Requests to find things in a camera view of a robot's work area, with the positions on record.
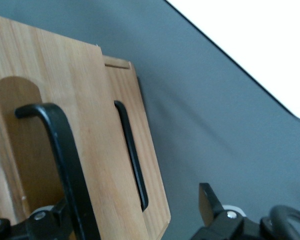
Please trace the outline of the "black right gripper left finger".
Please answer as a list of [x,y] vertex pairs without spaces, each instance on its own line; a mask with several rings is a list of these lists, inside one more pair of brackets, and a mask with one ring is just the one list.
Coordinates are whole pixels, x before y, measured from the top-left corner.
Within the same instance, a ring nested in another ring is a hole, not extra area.
[[36,209],[27,219],[11,224],[0,218],[0,240],[69,240],[73,226],[65,199]]

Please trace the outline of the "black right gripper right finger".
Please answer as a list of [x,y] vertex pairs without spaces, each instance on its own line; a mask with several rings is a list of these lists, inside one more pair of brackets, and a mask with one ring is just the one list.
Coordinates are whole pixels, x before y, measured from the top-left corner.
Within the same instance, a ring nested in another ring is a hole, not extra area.
[[198,187],[198,208],[204,226],[192,240],[262,240],[260,225],[222,206],[209,183]]

